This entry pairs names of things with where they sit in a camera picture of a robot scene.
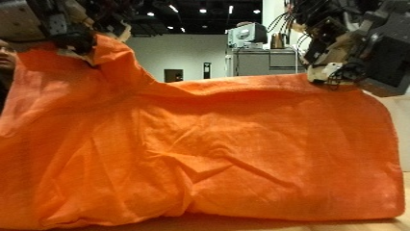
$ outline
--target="floor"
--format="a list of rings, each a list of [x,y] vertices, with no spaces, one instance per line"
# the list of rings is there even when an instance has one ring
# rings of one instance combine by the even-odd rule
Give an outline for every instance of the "floor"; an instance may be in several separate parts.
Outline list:
[[[410,172],[405,174],[406,205],[410,204]],[[154,218],[116,227],[89,226],[72,231],[410,231],[410,211],[393,219],[343,222],[287,222],[255,218],[225,218],[185,215],[180,218]]]

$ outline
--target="wall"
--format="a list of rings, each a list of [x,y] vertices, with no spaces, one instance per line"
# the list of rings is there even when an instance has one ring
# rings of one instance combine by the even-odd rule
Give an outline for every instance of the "wall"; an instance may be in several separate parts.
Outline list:
[[[210,77],[225,76],[226,35],[164,35],[130,38],[141,66],[157,81],[164,82],[164,69],[182,69],[184,80],[204,78],[204,63],[212,63]]]

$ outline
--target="robotic hand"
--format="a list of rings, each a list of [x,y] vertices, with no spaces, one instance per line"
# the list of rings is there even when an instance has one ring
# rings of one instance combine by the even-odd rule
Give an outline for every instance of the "robotic hand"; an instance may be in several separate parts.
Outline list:
[[[309,81],[358,84],[378,96],[410,85],[409,0],[294,0],[291,16],[311,38]]]
[[[0,3],[0,39],[16,51],[50,40],[78,55],[89,52],[92,32],[128,39],[125,23],[144,0],[4,0]]]

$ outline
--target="metal cabinet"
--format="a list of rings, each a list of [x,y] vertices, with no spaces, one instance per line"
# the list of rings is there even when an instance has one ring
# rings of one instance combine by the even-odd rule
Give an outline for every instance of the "metal cabinet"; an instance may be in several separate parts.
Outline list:
[[[291,49],[232,50],[230,76],[305,72]]]

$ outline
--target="orange cloth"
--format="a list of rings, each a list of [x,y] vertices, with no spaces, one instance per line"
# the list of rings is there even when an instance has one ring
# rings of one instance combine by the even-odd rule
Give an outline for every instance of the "orange cloth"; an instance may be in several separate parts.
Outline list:
[[[393,218],[403,212],[386,108],[303,74],[158,83],[97,37],[96,68],[20,54],[0,119],[0,227],[120,225],[184,212]]]

